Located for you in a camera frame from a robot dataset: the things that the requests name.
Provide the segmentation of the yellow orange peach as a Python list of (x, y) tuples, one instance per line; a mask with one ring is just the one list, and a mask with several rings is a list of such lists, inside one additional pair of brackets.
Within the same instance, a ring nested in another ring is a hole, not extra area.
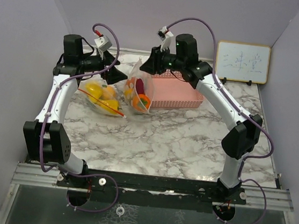
[(115, 89), (112, 86), (109, 85), (103, 85), (103, 94), (101, 97), (103, 100), (113, 100), (115, 99), (116, 92)]

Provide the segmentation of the clear bag red zipper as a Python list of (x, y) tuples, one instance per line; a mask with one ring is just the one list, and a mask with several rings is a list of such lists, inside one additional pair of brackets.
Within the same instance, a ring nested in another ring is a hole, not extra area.
[[(97, 100), (98, 102), (97, 102), (96, 104), (92, 103), (92, 102), (88, 99), (88, 96), (86, 95), (87, 92), (85, 91), (85, 84), (86, 84), (86, 83), (89, 83), (89, 82), (95, 82), (95, 83), (99, 84), (102, 88), (103, 88), (104, 85), (107, 85), (107, 84), (105, 84), (105, 83), (100, 83), (100, 82), (95, 81), (95, 80), (89, 80), (89, 81), (86, 81), (84, 84), (80, 85), (80, 87), (78, 88), (78, 91), (84, 95), (84, 97), (86, 98), (88, 104), (92, 107), (92, 109), (93, 109), (94, 111), (96, 111), (96, 112), (99, 113), (99, 114), (103, 114), (103, 115), (111, 115), (111, 116), (113, 116), (113, 117), (127, 118), (127, 116), (125, 115), (125, 113), (123, 113), (123, 109), (121, 108), (121, 104), (119, 105), (119, 111), (118, 111), (118, 113), (114, 113), (114, 114), (113, 114), (113, 113), (109, 113), (109, 112), (107, 112), (106, 110), (104, 110), (102, 107), (99, 106), (100, 101), (103, 100), (102, 97), (101, 97), (100, 99)], [(115, 99), (119, 102), (119, 100), (118, 100), (118, 98), (117, 98), (117, 92), (116, 92)]]

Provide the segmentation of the yellow orange fruit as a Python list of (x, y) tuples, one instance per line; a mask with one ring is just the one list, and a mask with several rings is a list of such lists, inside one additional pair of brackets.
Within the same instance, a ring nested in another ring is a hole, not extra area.
[(85, 84), (85, 91), (87, 92), (88, 99), (96, 104), (98, 99), (101, 98), (103, 95), (103, 89), (102, 87), (95, 83), (95, 82), (89, 82)]

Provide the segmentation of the dark red fruit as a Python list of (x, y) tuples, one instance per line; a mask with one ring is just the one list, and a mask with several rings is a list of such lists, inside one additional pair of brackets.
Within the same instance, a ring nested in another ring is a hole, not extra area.
[(142, 81), (141, 78), (137, 78), (136, 79), (136, 83), (135, 83), (135, 86), (136, 86), (136, 92), (137, 94), (142, 94), (144, 95), (145, 94), (145, 89), (144, 89), (144, 82)]

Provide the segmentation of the yellow bell pepper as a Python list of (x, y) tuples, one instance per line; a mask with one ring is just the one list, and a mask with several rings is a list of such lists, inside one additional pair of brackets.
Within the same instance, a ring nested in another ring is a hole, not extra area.
[(120, 103), (116, 99), (101, 100), (99, 103), (99, 106), (102, 107), (102, 109), (106, 110), (109, 113), (117, 114), (119, 111)]

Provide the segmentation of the clear bag white zipper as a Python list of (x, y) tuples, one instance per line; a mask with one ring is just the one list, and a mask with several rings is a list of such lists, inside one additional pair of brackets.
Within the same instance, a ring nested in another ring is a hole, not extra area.
[(125, 102), (135, 114), (150, 112), (155, 93), (151, 75), (140, 70), (142, 64), (142, 59), (139, 58), (123, 87)]

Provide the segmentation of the orange persimmon green leaf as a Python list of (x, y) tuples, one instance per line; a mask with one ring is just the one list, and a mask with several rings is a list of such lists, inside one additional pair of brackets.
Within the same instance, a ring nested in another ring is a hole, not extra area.
[(145, 112), (150, 107), (150, 99), (144, 94), (138, 94), (133, 97), (132, 106), (140, 112)]

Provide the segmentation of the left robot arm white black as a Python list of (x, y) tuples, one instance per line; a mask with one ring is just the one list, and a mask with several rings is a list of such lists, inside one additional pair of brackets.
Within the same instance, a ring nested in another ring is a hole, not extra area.
[(47, 163), (53, 164), (70, 174), (75, 187), (83, 187), (89, 180), (85, 161), (71, 152), (71, 142), (64, 129), (64, 118), (73, 94), (81, 80), (99, 74), (109, 85), (127, 78), (116, 66), (117, 57), (109, 53), (111, 41), (105, 35), (95, 39), (95, 47), (85, 53), (86, 40), (78, 34), (65, 35), (63, 54), (53, 69), (53, 82), (42, 110), (33, 121), (23, 126), (23, 134), (30, 159), (40, 162), (42, 171), (47, 172)]

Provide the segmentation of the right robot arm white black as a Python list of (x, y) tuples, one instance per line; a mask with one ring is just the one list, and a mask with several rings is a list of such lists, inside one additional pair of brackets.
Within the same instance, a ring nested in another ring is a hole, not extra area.
[[(234, 189), (241, 184), (238, 175), (241, 160), (259, 141), (262, 118), (243, 109), (224, 88), (212, 66), (199, 60), (194, 36), (186, 33), (174, 37), (164, 30), (160, 30), (158, 36), (161, 45), (152, 48), (140, 70), (150, 75), (160, 75), (167, 70), (180, 72), (183, 79), (212, 104), (229, 130), (221, 141), (226, 159), (215, 192), (217, 199), (226, 203), (234, 198)], [(176, 40), (175, 54), (169, 49), (172, 39)]]

